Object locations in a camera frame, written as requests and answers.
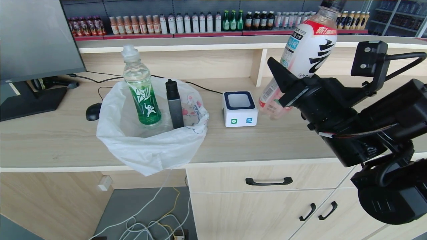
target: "white plastic bag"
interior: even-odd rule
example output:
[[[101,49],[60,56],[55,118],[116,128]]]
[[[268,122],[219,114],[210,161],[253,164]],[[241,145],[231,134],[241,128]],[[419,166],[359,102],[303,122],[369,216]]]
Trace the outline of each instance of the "white plastic bag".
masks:
[[[153,130],[144,128],[138,120],[129,87],[121,81],[105,96],[97,128],[97,137],[108,150],[145,176],[189,163],[206,136],[209,119],[198,91],[174,79],[181,97],[185,127],[173,129],[166,98],[167,79],[151,79],[162,113],[160,126]]]

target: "drawer handle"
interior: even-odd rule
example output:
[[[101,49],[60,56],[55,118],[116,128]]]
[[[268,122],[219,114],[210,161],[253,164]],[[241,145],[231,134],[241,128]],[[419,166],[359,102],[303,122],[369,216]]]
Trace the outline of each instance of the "drawer handle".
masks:
[[[336,203],[336,201],[333,201],[330,203],[332,205],[332,210],[326,215],[326,216],[319,216],[319,220],[325,220],[327,217],[329,217],[329,215],[331,215],[333,213],[333,211],[335,211],[335,209],[338,207],[338,204]]]
[[[300,220],[301,222],[303,222],[303,221],[307,220],[307,218],[308,218],[308,217],[310,217],[310,215],[311,215],[311,214],[313,214],[313,213],[314,213],[314,211],[316,210],[316,204],[312,203],[312,204],[310,204],[310,207],[311,207],[311,211],[310,211],[310,213],[307,215],[307,217],[305,217],[305,218],[303,218],[302,216],[300,216],[300,217],[299,217],[299,220]]]
[[[276,186],[276,185],[288,185],[293,182],[291,177],[286,177],[283,179],[283,182],[276,183],[257,183],[252,178],[246,178],[246,184],[251,186]]]

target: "wall socket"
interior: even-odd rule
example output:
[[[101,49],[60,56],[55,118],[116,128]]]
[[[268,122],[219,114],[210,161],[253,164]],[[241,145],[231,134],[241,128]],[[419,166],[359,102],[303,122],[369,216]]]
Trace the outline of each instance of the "wall socket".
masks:
[[[188,240],[188,230],[184,229],[184,233],[182,233],[181,230],[176,230],[174,232],[175,239],[173,238],[173,235],[170,236],[170,240]]]

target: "green label bottle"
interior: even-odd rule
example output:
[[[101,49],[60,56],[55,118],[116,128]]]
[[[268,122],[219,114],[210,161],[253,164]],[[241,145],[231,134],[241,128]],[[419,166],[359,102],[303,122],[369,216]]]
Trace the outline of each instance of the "green label bottle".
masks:
[[[141,63],[139,52],[134,46],[124,45],[122,55],[126,63],[123,78],[132,94],[139,121],[146,127],[160,125],[161,112],[151,85],[150,70]]]
[[[231,11],[231,18],[230,18],[230,30],[236,31],[237,28],[237,21],[236,21],[236,11]]]
[[[243,10],[239,10],[239,16],[237,17],[237,30],[243,30]]]
[[[224,11],[224,18],[222,20],[222,29],[224,31],[230,30],[230,20],[228,19],[228,10]]]

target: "white box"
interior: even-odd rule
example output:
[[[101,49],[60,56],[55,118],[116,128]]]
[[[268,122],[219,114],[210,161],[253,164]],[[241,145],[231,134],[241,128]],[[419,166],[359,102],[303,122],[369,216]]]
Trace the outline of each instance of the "white box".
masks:
[[[226,127],[246,127],[257,124],[258,109],[252,94],[248,91],[224,92],[222,108]]]

